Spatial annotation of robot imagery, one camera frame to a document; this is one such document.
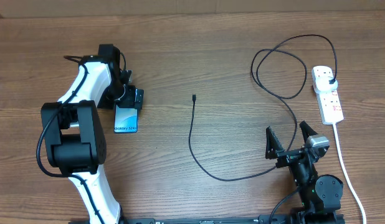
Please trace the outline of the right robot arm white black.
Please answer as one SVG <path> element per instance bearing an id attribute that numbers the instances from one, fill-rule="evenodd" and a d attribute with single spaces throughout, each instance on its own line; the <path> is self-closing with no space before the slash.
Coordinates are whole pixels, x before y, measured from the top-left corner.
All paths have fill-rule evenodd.
<path id="1" fill-rule="evenodd" d="M 266 129 L 267 145 L 265 158 L 275 159 L 277 168 L 288 167 L 296 189 L 283 198 L 269 215 L 260 215 L 260 223 L 308 223 L 341 224 L 345 222 L 341 208 L 343 182 L 334 175 L 318 175 L 315 163 L 330 147 L 329 139 L 314 131 L 305 121 L 300 123 L 304 145 L 299 149 L 286 151 L 272 128 Z M 290 213 L 276 215 L 278 208 L 289 198 L 298 194 L 302 205 L 292 208 Z"/>

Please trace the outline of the Samsung Galaxy smartphone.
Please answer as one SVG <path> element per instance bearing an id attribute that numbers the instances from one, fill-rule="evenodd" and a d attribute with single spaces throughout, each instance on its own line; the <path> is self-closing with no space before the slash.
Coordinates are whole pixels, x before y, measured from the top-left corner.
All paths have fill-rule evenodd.
<path id="1" fill-rule="evenodd" d="M 136 133 L 138 131 L 138 110 L 115 106 L 114 132 L 116 134 Z"/>

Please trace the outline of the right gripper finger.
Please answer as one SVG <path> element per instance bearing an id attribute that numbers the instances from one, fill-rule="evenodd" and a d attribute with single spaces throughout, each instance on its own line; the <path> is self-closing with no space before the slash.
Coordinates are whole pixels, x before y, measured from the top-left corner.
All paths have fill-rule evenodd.
<path id="1" fill-rule="evenodd" d="M 313 144 L 313 141 L 317 137 L 318 133 L 314 131 L 307 123 L 306 121 L 302 121 L 299 124 L 299 127 L 302 131 L 303 139 L 305 144 Z"/>
<path id="2" fill-rule="evenodd" d="M 282 147 L 280 141 L 276 137 L 275 133 L 273 132 L 272 128 L 269 126 L 266 128 L 266 152 L 265 152 L 265 158 L 266 159 L 276 159 L 278 155 L 284 151 L 284 148 Z"/>

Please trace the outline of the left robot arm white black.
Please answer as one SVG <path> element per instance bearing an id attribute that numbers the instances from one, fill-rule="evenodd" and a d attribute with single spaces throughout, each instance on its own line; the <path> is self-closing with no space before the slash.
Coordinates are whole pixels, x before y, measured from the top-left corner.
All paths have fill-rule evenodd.
<path id="1" fill-rule="evenodd" d="M 105 174 L 107 143 L 98 111 L 114 112 L 114 133 L 136 133 L 144 91 L 132 85 L 132 71 L 113 44 L 99 45 L 95 55 L 65 59 L 77 63 L 78 75 L 65 95 L 40 110 L 37 165 L 45 175 L 74 184 L 88 211 L 87 223 L 126 223 Z"/>

